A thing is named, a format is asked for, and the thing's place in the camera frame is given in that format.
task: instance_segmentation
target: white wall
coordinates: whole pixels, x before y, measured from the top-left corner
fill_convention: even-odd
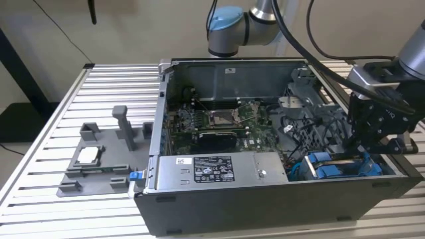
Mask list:
[[[298,0],[292,33],[313,55],[323,59],[305,30],[309,2]],[[423,19],[425,0],[315,0],[310,17],[318,46],[337,56],[397,55]],[[298,53],[288,47],[285,55]]]
[[[86,0],[37,2],[94,63],[156,63],[161,58],[209,56],[205,19],[210,0],[97,0],[96,25]],[[238,5],[244,10],[253,3],[218,1],[218,5]],[[0,27],[46,97],[58,101],[86,59],[32,0],[0,0]],[[274,48],[241,47],[238,56],[273,56]],[[14,92],[0,80],[0,107],[25,101],[21,94],[6,96]]]

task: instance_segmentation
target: slotted aluminum surface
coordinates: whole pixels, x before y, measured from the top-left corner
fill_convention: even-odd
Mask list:
[[[323,62],[346,77],[351,66]],[[156,65],[96,65],[84,70],[40,137],[33,143],[0,192],[0,238],[109,238],[149,239],[148,229],[126,194],[58,198],[57,184],[78,142],[82,122],[116,128],[110,117],[114,105],[125,104],[133,126],[154,115],[157,96]],[[411,134],[418,155],[407,156],[425,175],[425,125]],[[425,182],[399,199],[385,200],[357,222],[204,234],[217,238],[342,239],[425,238]],[[186,238],[201,238],[201,235]]]

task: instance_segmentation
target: warning label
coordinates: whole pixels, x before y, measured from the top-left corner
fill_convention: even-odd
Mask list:
[[[194,157],[194,181],[197,183],[233,182],[234,169],[230,156]]]

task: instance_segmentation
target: black cable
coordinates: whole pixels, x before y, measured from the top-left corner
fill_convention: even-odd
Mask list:
[[[385,107],[389,107],[394,109],[395,111],[399,111],[405,114],[414,114],[415,110],[409,107],[407,105],[398,104],[394,101],[383,98],[382,96],[377,95],[374,92],[366,90],[361,86],[358,86],[355,83],[347,81],[343,77],[341,77],[337,73],[334,73],[317,59],[315,57],[307,52],[307,50],[302,47],[299,42],[295,40],[293,35],[289,32],[289,29],[285,25],[284,19],[280,15],[280,9],[277,5],[277,0],[272,0],[272,9],[277,21],[278,28],[282,32],[282,35],[285,36],[288,42],[293,46],[293,48],[298,51],[298,53],[302,55],[302,57],[310,62],[313,67],[317,68],[318,71],[321,71],[325,75],[327,75],[337,83],[351,89],[354,92],[359,93],[365,97],[374,100],[378,104],[381,104]]]
[[[40,10],[44,12],[45,16],[50,19],[50,21],[54,23],[54,25],[57,26],[58,30],[61,31],[61,33],[64,33],[68,41],[70,42],[70,44],[74,46],[74,48],[77,48],[77,50],[81,52],[81,54],[85,56],[86,60],[92,62],[90,58],[88,58],[88,56],[85,55],[85,53],[82,52],[82,50],[77,47],[77,45],[72,42],[69,36],[66,35],[66,33],[64,32],[64,30],[60,28],[60,26],[57,25],[56,21],[53,20],[53,18],[46,14],[46,12],[44,11],[42,7],[40,6],[40,4],[36,2],[36,0],[32,0],[34,2],[34,4],[38,6]]]
[[[214,14],[214,9],[217,7],[217,0],[212,1],[210,11],[208,12],[206,22],[205,22],[205,30],[206,30],[206,40],[209,39],[210,27],[212,27],[212,19]]]
[[[393,60],[394,59],[394,56],[333,56],[333,55],[329,55],[326,52],[323,52],[315,41],[314,41],[314,38],[313,38],[313,34],[311,34],[311,27],[310,27],[310,15],[311,15],[311,7],[313,7],[313,3],[314,3],[314,0],[310,0],[310,4],[307,6],[307,10],[306,10],[306,17],[305,17],[305,28],[306,28],[306,34],[307,34],[307,38],[310,39],[310,42],[315,48],[315,50],[318,51],[318,53],[329,58],[329,59],[334,59],[334,60],[370,60],[370,59],[383,59],[383,60]]]
[[[17,154],[20,154],[21,156],[25,156],[25,154],[22,154],[22,153],[20,153],[20,152],[17,152],[17,151],[14,151],[14,150],[6,148],[1,143],[0,143],[0,147],[4,148],[6,151],[9,151],[9,152],[12,152],[12,153],[17,153]]]

